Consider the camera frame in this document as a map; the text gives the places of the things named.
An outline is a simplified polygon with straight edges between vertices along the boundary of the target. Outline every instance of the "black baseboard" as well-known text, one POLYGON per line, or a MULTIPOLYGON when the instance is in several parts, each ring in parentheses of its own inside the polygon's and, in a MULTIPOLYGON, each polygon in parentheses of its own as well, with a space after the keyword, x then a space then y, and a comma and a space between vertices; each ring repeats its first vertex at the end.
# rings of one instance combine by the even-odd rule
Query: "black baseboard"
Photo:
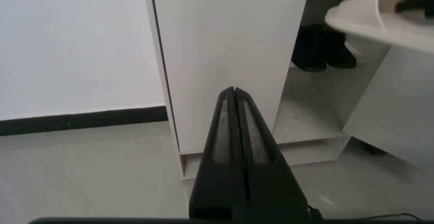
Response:
POLYGON ((0 136, 167 121, 165 106, 0 121, 0 136))

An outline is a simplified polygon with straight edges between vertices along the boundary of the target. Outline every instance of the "white furniture panel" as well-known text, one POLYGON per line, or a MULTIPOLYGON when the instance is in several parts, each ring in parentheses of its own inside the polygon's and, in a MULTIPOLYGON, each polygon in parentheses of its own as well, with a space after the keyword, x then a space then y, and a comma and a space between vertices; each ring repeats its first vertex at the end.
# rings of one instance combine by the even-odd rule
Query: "white furniture panel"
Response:
POLYGON ((305 1, 155 0, 181 154, 203 151, 229 86, 273 128, 305 1))
POLYGON ((344 132, 433 170, 433 72, 432 54, 393 46, 344 132))

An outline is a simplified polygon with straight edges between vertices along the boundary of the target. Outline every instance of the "gray tile floor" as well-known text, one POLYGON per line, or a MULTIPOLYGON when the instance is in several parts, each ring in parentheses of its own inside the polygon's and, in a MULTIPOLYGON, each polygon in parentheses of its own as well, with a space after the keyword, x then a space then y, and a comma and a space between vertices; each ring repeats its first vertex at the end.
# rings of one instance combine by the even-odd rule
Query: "gray tile floor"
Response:
MULTIPOLYGON (((37 217, 187 217, 167 122, 0 137, 0 223, 37 217)), ((292 168, 327 218, 411 212, 434 219, 434 177, 355 143, 292 168)))

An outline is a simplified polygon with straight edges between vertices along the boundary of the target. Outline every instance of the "black shoe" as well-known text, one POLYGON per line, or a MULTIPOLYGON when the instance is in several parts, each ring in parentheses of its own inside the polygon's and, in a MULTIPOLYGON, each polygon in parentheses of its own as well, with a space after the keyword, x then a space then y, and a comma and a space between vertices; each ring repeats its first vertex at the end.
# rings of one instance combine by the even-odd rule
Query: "black shoe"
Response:
POLYGON ((357 66, 357 60, 345 46, 345 34, 326 25, 323 25, 319 32, 318 48, 331 67, 352 69, 357 66))
POLYGON ((301 26, 292 52, 292 62, 303 71, 318 72, 327 68, 326 60, 318 48, 319 31, 322 24, 301 26))

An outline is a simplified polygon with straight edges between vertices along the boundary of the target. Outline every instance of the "white wardrobe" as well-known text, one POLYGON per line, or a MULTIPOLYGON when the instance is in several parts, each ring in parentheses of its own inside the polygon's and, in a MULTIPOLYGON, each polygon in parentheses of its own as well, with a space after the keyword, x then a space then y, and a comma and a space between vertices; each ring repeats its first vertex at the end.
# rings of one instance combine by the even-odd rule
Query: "white wardrobe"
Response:
POLYGON ((182 179, 195 178, 217 96, 229 86, 252 96, 289 165, 338 158, 369 121, 359 101, 383 76, 376 73, 390 48, 347 35, 357 68, 295 67, 300 25, 323 22, 341 1, 146 0, 182 179))

